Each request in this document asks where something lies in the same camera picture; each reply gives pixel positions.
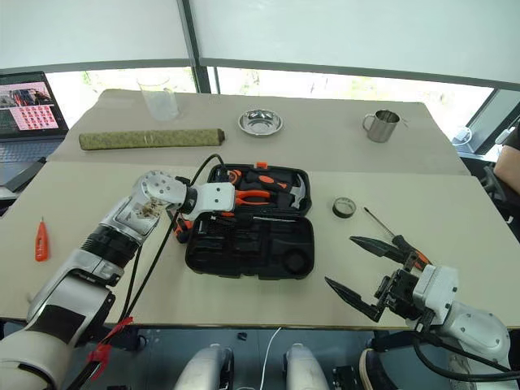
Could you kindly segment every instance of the clear plastic cup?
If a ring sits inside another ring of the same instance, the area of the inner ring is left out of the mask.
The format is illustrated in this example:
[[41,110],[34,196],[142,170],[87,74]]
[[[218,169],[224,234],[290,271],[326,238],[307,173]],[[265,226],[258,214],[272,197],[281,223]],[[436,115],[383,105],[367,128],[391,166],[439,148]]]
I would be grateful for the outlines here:
[[148,110],[156,120],[172,120],[179,115],[176,95],[169,82],[170,77],[157,72],[137,77]]

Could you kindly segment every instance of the laptop keyboard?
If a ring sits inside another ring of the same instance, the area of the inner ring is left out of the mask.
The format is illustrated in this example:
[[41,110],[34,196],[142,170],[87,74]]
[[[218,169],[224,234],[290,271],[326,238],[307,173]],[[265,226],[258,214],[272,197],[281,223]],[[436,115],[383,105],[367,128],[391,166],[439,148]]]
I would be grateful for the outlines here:
[[58,148],[60,141],[48,142],[6,142],[0,143],[0,163],[21,163],[37,161],[47,157]]

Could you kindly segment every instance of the stainless steel bowl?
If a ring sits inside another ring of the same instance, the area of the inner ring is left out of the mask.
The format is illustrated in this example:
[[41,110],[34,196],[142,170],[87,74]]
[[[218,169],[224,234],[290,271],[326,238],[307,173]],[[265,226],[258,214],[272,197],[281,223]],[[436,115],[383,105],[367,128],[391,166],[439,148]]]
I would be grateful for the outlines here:
[[271,110],[246,111],[238,119],[242,130],[256,137],[266,137],[278,132],[284,126],[283,120]]

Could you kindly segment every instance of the metal mug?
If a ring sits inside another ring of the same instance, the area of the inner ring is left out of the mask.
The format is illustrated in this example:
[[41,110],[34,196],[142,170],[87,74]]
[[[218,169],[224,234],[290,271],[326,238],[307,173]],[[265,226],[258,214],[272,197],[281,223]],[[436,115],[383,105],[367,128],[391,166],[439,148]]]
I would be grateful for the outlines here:
[[[366,127],[366,120],[373,118],[369,128]],[[379,110],[375,114],[365,115],[362,126],[366,130],[366,136],[374,142],[386,142],[392,135],[401,118],[395,112],[389,110]]]

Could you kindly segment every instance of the robot leg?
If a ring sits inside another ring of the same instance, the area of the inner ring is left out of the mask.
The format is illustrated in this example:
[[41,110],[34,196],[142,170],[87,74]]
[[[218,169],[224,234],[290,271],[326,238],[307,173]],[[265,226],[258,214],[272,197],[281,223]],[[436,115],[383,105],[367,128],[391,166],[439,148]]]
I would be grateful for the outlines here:
[[328,390],[322,367],[303,344],[293,344],[287,358],[287,390]]
[[232,388],[233,352],[212,344],[188,362],[173,390],[219,390],[223,381]]

